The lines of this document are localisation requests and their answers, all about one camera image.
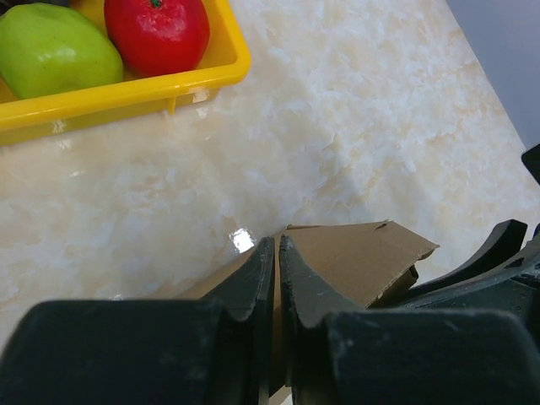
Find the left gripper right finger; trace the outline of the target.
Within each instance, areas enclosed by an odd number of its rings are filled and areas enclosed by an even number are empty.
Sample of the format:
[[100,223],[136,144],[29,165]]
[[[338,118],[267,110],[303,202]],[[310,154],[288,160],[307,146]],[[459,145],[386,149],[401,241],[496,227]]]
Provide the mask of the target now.
[[536,404],[539,241],[387,309],[338,293],[279,247],[285,382],[296,404]]

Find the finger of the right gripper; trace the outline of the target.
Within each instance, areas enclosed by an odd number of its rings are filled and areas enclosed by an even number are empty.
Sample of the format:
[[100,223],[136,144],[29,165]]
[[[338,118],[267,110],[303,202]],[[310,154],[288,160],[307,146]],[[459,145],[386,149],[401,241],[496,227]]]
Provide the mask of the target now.
[[539,311],[539,229],[524,241],[527,225],[509,219],[460,267],[411,288],[402,309]]

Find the brown cardboard box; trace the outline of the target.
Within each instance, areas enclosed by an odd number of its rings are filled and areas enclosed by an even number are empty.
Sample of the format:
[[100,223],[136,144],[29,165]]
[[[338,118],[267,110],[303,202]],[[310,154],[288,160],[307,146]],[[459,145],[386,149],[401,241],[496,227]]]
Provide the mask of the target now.
[[[284,386],[281,285],[278,249],[290,236],[301,257],[330,286],[356,305],[367,308],[412,287],[419,276],[414,265],[438,247],[393,221],[333,226],[288,225],[275,239],[273,354],[270,394]],[[243,265],[255,247],[182,292],[181,299],[200,299]]]

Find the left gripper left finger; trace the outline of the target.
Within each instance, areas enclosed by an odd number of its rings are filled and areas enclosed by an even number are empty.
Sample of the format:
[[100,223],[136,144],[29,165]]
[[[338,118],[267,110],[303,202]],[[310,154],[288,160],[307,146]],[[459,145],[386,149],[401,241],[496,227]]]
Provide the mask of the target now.
[[4,404],[266,404],[275,243],[197,300],[50,300],[1,355]]

